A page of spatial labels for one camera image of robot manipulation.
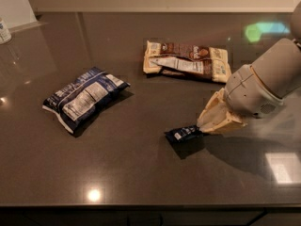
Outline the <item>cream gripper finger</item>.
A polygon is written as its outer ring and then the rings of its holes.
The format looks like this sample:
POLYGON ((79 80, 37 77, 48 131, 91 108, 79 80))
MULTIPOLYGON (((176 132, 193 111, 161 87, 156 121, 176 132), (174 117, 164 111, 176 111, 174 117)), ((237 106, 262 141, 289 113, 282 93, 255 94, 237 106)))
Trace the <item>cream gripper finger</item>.
POLYGON ((198 128, 206 134, 225 134, 246 126, 246 119, 227 110, 205 111, 198 118, 198 128))
POLYGON ((221 126, 227 121, 228 107, 224 89, 217 91, 206 104, 197 120, 197 126, 221 126))

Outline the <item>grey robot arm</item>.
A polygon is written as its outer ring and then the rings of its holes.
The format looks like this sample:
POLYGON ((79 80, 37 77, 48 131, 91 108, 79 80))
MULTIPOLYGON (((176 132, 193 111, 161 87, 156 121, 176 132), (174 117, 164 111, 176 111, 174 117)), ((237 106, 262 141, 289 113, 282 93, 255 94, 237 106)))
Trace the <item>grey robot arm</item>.
POLYGON ((217 91, 197 120, 204 134, 223 134, 262 118, 283 105, 301 86, 301 2, 291 18, 293 37, 281 39, 251 64, 242 66, 217 91))

